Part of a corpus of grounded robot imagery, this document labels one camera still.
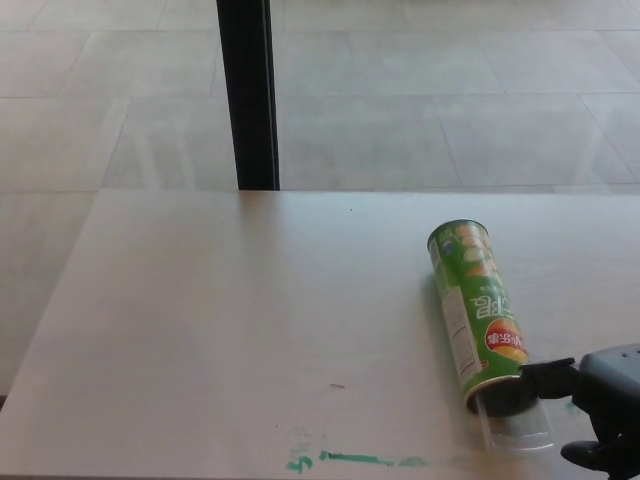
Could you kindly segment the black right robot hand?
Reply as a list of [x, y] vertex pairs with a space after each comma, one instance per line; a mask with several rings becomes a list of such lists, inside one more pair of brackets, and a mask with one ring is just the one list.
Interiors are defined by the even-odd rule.
[[569, 397], [587, 413], [596, 438], [561, 448], [568, 462], [610, 479], [639, 475], [639, 346], [628, 344], [573, 358], [519, 367], [525, 392], [539, 399]]

